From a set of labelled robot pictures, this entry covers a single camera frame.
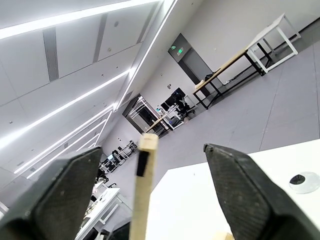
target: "black metal table frame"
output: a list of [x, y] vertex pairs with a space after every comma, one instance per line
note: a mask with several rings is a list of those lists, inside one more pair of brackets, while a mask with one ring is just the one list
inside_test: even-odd
[[[257, 44], [258, 47], [261, 49], [261, 51], [263, 52], [264, 56], [268, 59], [268, 62], [272, 62], [273, 60], [271, 59], [271, 57], [268, 55], [268, 53], [265, 51], [265, 49], [258, 43]], [[246, 76], [244, 79], [242, 79], [241, 81], [239, 81], [237, 84], [233, 85], [232, 87], [230, 87], [229, 89], [225, 90], [224, 92], [220, 92], [219, 89], [212, 83], [212, 81], [216, 78], [218, 78], [218, 76], [220, 74], [222, 74], [225, 70], [227, 70], [230, 66], [232, 66], [235, 62], [237, 62], [240, 58], [242, 58], [243, 56], [246, 57], [246, 59], [251, 63], [251, 65], [255, 68], [256, 71], [254, 71], [253, 73], [249, 74], [248, 76]], [[227, 93], [228, 91], [230, 91], [231, 89], [235, 88], [236, 86], [238, 86], [239, 84], [241, 84], [243, 81], [247, 80], [248, 78], [250, 78], [251, 76], [253, 76], [254, 74], [259, 73], [261, 76], [263, 76], [265, 74], [265, 72], [257, 65], [256, 62], [254, 62], [251, 57], [248, 55], [248, 52], [244, 52], [243, 54], [239, 55], [232, 64], [228, 65], [225, 69], [223, 69], [217, 76], [215, 76], [214, 78], [212, 78], [207, 84], [203, 85], [202, 87], [200, 87], [199, 89], [197, 89], [193, 95], [194, 97], [199, 101], [199, 103], [205, 108], [205, 109], [209, 109], [209, 107], [211, 106], [211, 104], [218, 98], [218, 97], [222, 97], [225, 93]], [[208, 105], [205, 105], [205, 103], [203, 102], [203, 100], [201, 100], [198, 96], [197, 93], [204, 88], [205, 86], [207, 86], [208, 84], [210, 84], [215, 91], [217, 92], [217, 95], [210, 101], [210, 103]]]

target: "ceiling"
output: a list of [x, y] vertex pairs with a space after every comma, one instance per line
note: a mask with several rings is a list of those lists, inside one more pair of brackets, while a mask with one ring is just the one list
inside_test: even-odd
[[[121, 1], [4, 1], [0, 3], [0, 29], [116, 2]], [[0, 139], [137, 66], [173, 2], [147, 3], [1, 39]], [[139, 93], [201, 2], [178, 0], [128, 90], [133, 91], [131, 98]], [[112, 110], [110, 106], [120, 100], [129, 82], [127, 75], [120, 77], [0, 148], [0, 201], [9, 207], [45, 167], [37, 172], [38, 169], [54, 161], [61, 151], [75, 151], [100, 133], [97, 144], [101, 143], [125, 103], [110, 116], [103, 129]], [[14, 174], [103, 110], [102, 115]], [[83, 147], [89, 147], [96, 138]]]

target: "white metal table frame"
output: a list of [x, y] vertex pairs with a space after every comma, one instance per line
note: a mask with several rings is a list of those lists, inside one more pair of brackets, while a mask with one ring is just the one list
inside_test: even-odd
[[[288, 20], [288, 18], [286, 17], [286, 15], [283, 13], [280, 17], [278, 17], [272, 24], [270, 24], [269, 26], [267, 26], [264, 30], [262, 30], [254, 39], [253, 41], [249, 44], [249, 46], [247, 47], [248, 49], [248, 53], [254, 58], [254, 60], [260, 65], [260, 67], [263, 69], [263, 71], [265, 73], [268, 73], [270, 70], [274, 69], [276, 66], [282, 64], [283, 62], [285, 62], [286, 60], [290, 59], [291, 57], [293, 57], [294, 55], [298, 54], [298, 51], [296, 50], [296, 48], [293, 46], [293, 44], [291, 43], [291, 41], [289, 40], [289, 38], [285, 35], [285, 33], [282, 31], [282, 29], [280, 28], [280, 23], [282, 22], [282, 20], [286, 20], [286, 22], [288, 23], [288, 25], [293, 29], [294, 33], [296, 34], [297, 38], [301, 38], [301, 35], [299, 34], [299, 32], [294, 28], [294, 26], [291, 24], [291, 22]], [[263, 40], [265, 42], [265, 44], [268, 46], [268, 48], [270, 48], [270, 50], [275, 53], [275, 50], [270, 46], [270, 44], [267, 42], [267, 40], [265, 39], [266, 35], [269, 34], [272, 30], [276, 29], [279, 34], [281, 35], [281, 37], [284, 39], [284, 41], [288, 44], [288, 46], [291, 48], [292, 53], [290, 53], [288, 56], [282, 58], [281, 60], [275, 62], [273, 65], [269, 66], [268, 68], [266, 68], [264, 66], [264, 64], [260, 61], [260, 59], [255, 55], [253, 49], [254, 46], [261, 40]]]
[[[101, 202], [101, 204], [104, 204], [101, 209], [96, 209], [96, 211], [95, 209], [92, 210], [95, 213], [94, 216], [90, 216], [89, 221], [77, 233], [75, 240], [84, 239], [84, 237], [97, 224], [97, 222], [101, 222], [105, 225], [108, 219], [111, 217], [111, 215], [116, 211], [118, 207], [123, 207], [123, 209], [126, 210], [129, 214], [132, 214], [132, 207], [130, 203], [120, 194], [120, 188], [108, 188], [105, 192], [107, 192], [108, 190], [112, 190], [114, 193], [112, 193], [111, 196], [108, 196], [107, 199], [105, 199], [105, 202]], [[106, 214], [106, 212], [112, 207], [114, 203], [116, 204], [111, 209], [110, 213], [108, 213], [108, 215], [104, 217], [104, 219], [102, 219], [102, 217]]]

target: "wooden table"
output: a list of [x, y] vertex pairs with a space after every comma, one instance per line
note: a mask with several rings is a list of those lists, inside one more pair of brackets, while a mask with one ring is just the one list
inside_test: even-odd
[[[149, 128], [148, 130], [145, 132], [149, 132], [151, 131], [151, 129], [153, 129], [157, 124], [159, 124], [161, 121], [163, 121], [165, 119], [166, 116], [168, 116], [170, 113], [172, 113], [174, 110], [176, 110], [177, 106], [174, 106], [170, 111], [168, 111], [166, 114], [164, 114], [163, 116], [161, 116], [158, 120], [156, 120]], [[169, 124], [166, 123], [166, 121], [164, 121], [164, 123], [169, 127], [172, 128]]]
[[[220, 91], [213, 83], [212, 81], [217, 78], [220, 74], [222, 74], [226, 69], [228, 69], [232, 64], [234, 64], [236, 61], [238, 61], [240, 58], [242, 57], [246, 57], [246, 59], [251, 63], [251, 65], [255, 68], [255, 72], [251, 73], [250, 75], [248, 75], [247, 77], [245, 77], [243, 80], [241, 80], [240, 82], [238, 82], [237, 84], [231, 86], [230, 88], [226, 89], [225, 91]], [[225, 94], [226, 92], [230, 91], [231, 89], [233, 89], [234, 87], [236, 87], [237, 85], [239, 85], [240, 83], [242, 83], [243, 81], [245, 81], [246, 79], [250, 78], [251, 76], [253, 76], [255, 73], [259, 73], [261, 76], [263, 76], [265, 73], [264, 71], [262, 71], [258, 65], [250, 58], [250, 56], [248, 55], [248, 50], [242, 50], [241, 52], [239, 52], [237, 55], [235, 55], [233, 58], [231, 58], [228, 62], [226, 62], [224, 65], [222, 65], [213, 75], [212, 77], [210, 77], [208, 80], [206, 80], [204, 83], [202, 83], [200, 86], [197, 87], [197, 89], [193, 92], [193, 95], [195, 96], [195, 98], [202, 104], [202, 106], [205, 109], [208, 109], [210, 107], [210, 105], [220, 96], [222, 96], [223, 94]], [[205, 103], [203, 102], [203, 100], [201, 100], [198, 96], [197, 93], [204, 87], [206, 87], [208, 84], [210, 84], [217, 92], [217, 95], [213, 98], [213, 100], [208, 104], [205, 105]]]

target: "desk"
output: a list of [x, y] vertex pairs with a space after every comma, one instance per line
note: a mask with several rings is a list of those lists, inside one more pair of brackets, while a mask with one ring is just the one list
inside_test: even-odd
[[[119, 191], [120, 188], [108, 188], [101, 194], [100, 198], [97, 199], [98, 202], [96, 206], [88, 215], [85, 216], [85, 219], [89, 219], [87, 219], [88, 221], [77, 233], [75, 240], [84, 239], [84, 237], [90, 232], [90, 230], [97, 224], [98, 221], [100, 221], [102, 224], [106, 224], [108, 218], [111, 217], [113, 212], [119, 206], [124, 207], [126, 211], [131, 213], [132, 208], [130, 207], [126, 199], [122, 195], [120, 195]], [[104, 219], [102, 219], [102, 217], [106, 214], [106, 212], [115, 202], [117, 203], [115, 207]]]
[[[151, 129], [153, 129], [157, 124], [159, 124], [161, 121], [165, 120], [165, 117], [168, 116], [170, 113], [172, 113], [174, 110], [176, 110], [177, 106], [174, 106], [172, 109], [170, 109], [167, 113], [165, 113], [164, 115], [162, 115], [158, 120], [156, 120], [148, 129], [145, 133], [151, 131]], [[164, 121], [166, 125], [168, 125], [171, 130], [174, 130], [173, 126], [171, 126], [169, 123], [167, 123], [166, 121]]]
[[[250, 58], [250, 56], [248, 55], [248, 50], [242, 50], [241, 52], [239, 52], [237, 55], [235, 55], [233, 58], [231, 58], [228, 62], [226, 62], [224, 65], [222, 65], [213, 75], [212, 77], [210, 77], [208, 80], [206, 80], [204, 83], [202, 83], [200, 86], [197, 87], [197, 89], [193, 92], [193, 95], [195, 96], [195, 98], [202, 104], [202, 106], [205, 109], [208, 109], [210, 107], [210, 105], [220, 96], [222, 96], [223, 94], [225, 94], [226, 92], [230, 91], [231, 89], [233, 89], [234, 87], [236, 87], [237, 85], [241, 84], [243, 81], [245, 81], [246, 79], [250, 78], [251, 76], [253, 76], [255, 73], [259, 73], [261, 76], [264, 74], [264, 72], [258, 67], [258, 65]], [[227, 87], [226, 90], [224, 91], [220, 91], [213, 83], [212, 81], [217, 78], [220, 74], [222, 74], [226, 69], [228, 69], [231, 65], [233, 65], [236, 61], [238, 61], [240, 58], [242, 57], [246, 57], [246, 59], [251, 63], [251, 65], [255, 68], [255, 72], [251, 73], [250, 75], [248, 75], [247, 77], [245, 77], [244, 79], [242, 79], [241, 81], [239, 81], [236, 84], [233, 84], [230, 87]], [[205, 103], [203, 102], [203, 100], [201, 100], [198, 96], [197, 93], [204, 88], [206, 85], [210, 84], [217, 92], [217, 95], [213, 98], [213, 100], [207, 105], [205, 105]]]
[[[320, 139], [249, 155], [320, 229], [320, 189], [296, 194], [289, 187], [300, 172], [320, 174]], [[207, 162], [168, 170], [151, 194], [146, 239], [212, 240], [216, 232], [231, 233], [214, 189]]]
[[[288, 18], [286, 17], [286, 15], [283, 13], [280, 17], [278, 17], [273, 23], [271, 23], [269, 26], [267, 26], [265, 29], [263, 29], [261, 32], [259, 32], [255, 38], [252, 40], [252, 42], [249, 44], [249, 46], [246, 48], [248, 49], [248, 52], [250, 55], [252, 55], [252, 57], [256, 60], [256, 62], [260, 65], [260, 67], [263, 69], [263, 71], [265, 73], [268, 73], [268, 71], [270, 71], [271, 69], [275, 68], [276, 66], [278, 66], [279, 64], [283, 63], [284, 61], [288, 60], [289, 58], [293, 57], [294, 55], [298, 54], [298, 51], [295, 49], [295, 47], [292, 45], [292, 43], [290, 42], [290, 40], [288, 39], [288, 37], [284, 34], [284, 32], [281, 30], [281, 28], [279, 27], [280, 23], [282, 22], [282, 20], [286, 20], [286, 22], [289, 24], [289, 26], [293, 29], [293, 31], [295, 32], [296, 36], [298, 38], [301, 38], [300, 34], [298, 33], [298, 31], [295, 30], [295, 28], [292, 26], [292, 24], [290, 23], [290, 21], [288, 20]], [[275, 51], [273, 50], [273, 48], [269, 45], [269, 43], [267, 42], [267, 40], [265, 39], [266, 35], [268, 35], [272, 30], [276, 29], [279, 34], [281, 35], [281, 37], [283, 37], [284, 41], [288, 44], [288, 46], [291, 48], [292, 53], [289, 54], [288, 56], [284, 57], [283, 59], [279, 60], [278, 62], [274, 63], [273, 65], [269, 66], [268, 68], [266, 68], [263, 63], [260, 61], [260, 59], [255, 55], [253, 49], [254, 46], [256, 44], [259, 44], [258, 42], [263, 40], [265, 42], [265, 44], [270, 48], [270, 50], [274, 53]]]

